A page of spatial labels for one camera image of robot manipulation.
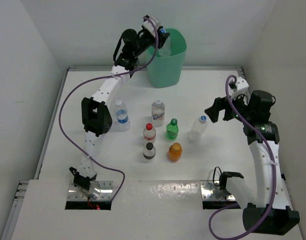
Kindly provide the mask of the clear Pocari bottle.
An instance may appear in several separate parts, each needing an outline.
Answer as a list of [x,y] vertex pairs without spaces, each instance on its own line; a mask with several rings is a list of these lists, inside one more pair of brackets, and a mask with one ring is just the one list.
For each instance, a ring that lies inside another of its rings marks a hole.
[[206,115],[199,116],[189,131],[188,137],[191,141],[198,141],[204,134],[208,126],[208,118]]
[[163,44],[163,46],[159,49],[159,55],[161,57],[169,57],[171,55],[171,39],[168,36]]

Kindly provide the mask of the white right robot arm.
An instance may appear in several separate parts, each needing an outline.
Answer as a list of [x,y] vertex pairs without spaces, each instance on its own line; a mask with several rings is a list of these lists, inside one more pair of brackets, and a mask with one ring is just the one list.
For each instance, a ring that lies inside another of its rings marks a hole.
[[227,97],[217,97],[211,107],[204,112],[213,123],[224,111],[223,120],[244,118],[243,132],[251,151],[256,177],[256,193],[253,193],[239,172],[220,173],[216,189],[225,195],[233,195],[242,209],[245,230],[252,227],[254,233],[283,236],[300,222],[300,214],[292,210],[287,199],[279,165],[280,136],[276,124],[269,120],[271,107],[276,98],[269,92],[255,90],[248,103],[242,95],[237,95],[232,104]]

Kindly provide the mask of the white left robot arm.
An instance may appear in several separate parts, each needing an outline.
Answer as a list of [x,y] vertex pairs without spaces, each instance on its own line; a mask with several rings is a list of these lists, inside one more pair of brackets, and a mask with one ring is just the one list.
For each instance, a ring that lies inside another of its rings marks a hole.
[[85,130],[85,144],[81,148],[82,160],[78,168],[70,168],[73,182],[89,191],[96,180],[94,169],[96,142],[102,140],[110,130],[113,120],[109,106],[117,91],[133,76],[139,65],[139,55],[149,47],[160,49],[170,36],[162,26],[157,29],[143,27],[136,32],[127,29],[122,34],[113,53],[114,65],[102,86],[91,96],[81,101],[82,124]]

